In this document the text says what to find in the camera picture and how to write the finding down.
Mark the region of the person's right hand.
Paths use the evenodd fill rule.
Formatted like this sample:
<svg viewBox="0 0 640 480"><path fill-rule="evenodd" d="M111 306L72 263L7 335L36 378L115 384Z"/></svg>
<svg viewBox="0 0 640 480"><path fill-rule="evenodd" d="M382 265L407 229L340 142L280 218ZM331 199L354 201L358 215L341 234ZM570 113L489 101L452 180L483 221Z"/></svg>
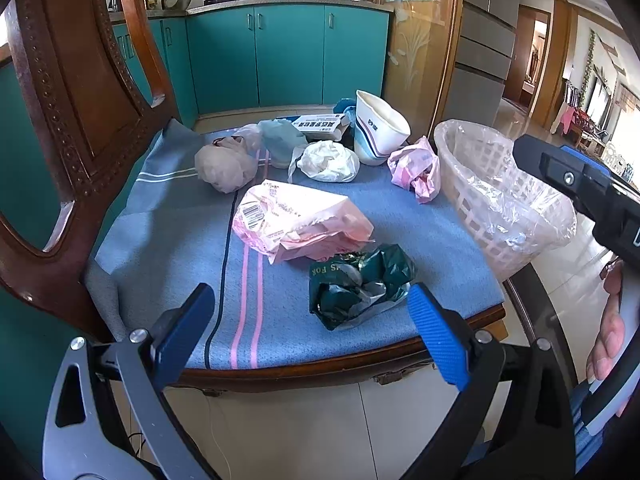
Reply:
<svg viewBox="0 0 640 480"><path fill-rule="evenodd" d="M625 324L620 316L623 263L620 259L610 262L601 272L603 288L608 293L596 341L589 353L586 376L590 384L605 380L614 366L625 337Z"/></svg>

